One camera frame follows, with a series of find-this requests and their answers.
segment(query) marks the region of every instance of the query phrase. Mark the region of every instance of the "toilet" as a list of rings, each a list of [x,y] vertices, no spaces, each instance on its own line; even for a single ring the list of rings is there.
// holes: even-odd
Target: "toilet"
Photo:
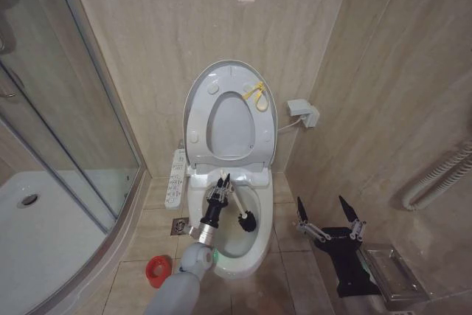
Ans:
[[[237,196],[254,213],[257,228],[239,225],[234,199],[221,210],[215,236],[214,272],[229,279],[257,270],[269,247],[274,214],[271,163],[277,142],[277,111],[267,83],[250,65],[222,60],[193,83],[184,109],[187,203],[198,227],[208,189],[231,173]]]

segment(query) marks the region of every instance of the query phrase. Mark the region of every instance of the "hose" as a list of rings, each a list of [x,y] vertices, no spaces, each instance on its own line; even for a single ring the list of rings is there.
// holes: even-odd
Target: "hose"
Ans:
[[[287,129],[287,128],[289,128],[289,127],[292,127],[292,126],[296,125],[297,123],[300,123],[301,120],[302,120],[302,116],[300,116],[300,118],[299,118],[298,120],[296,120],[295,122],[291,123],[290,125],[285,125],[285,126],[279,128],[279,129],[277,130],[277,132],[281,132],[281,131],[283,131],[284,129]]]
[[[424,188],[444,176],[453,167],[460,166],[445,177],[441,182],[436,183],[427,193],[422,195],[418,201],[412,204],[413,198]],[[472,170],[472,139],[468,140],[463,148],[456,152],[445,162],[436,166],[430,173],[423,177],[419,182],[410,187],[402,198],[402,205],[407,210],[421,210],[428,206],[434,199],[438,198],[465,174]]]

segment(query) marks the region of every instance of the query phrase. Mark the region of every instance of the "red cup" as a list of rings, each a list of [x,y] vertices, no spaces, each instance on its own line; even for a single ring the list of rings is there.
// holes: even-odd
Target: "red cup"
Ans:
[[[146,278],[154,288],[160,288],[171,273],[172,266],[165,256],[155,256],[146,265]]]

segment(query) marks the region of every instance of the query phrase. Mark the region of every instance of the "bidet remote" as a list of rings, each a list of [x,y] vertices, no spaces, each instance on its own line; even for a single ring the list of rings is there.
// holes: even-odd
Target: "bidet remote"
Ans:
[[[174,210],[180,206],[182,190],[184,189],[185,165],[185,149],[177,149],[174,151],[169,185],[165,196],[165,207],[168,210]]]

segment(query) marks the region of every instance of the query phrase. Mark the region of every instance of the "brush handle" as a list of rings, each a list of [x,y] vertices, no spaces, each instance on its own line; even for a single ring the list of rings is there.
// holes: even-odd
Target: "brush handle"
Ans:
[[[237,194],[236,194],[236,190],[235,188],[233,187],[233,185],[231,184],[230,182],[230,185],[229,185],[229,190],[231,191],[232,195],[233,195],[233,199],[235,200],[236,202],[236,205],[237,205],[237,208],[239,208],[240,212],[241,212],[241,216],[243,219],[246,219],[247,215],[246,215],[246,211],[243,209],[243,205],[241,204],[239,198],[237,197]]]

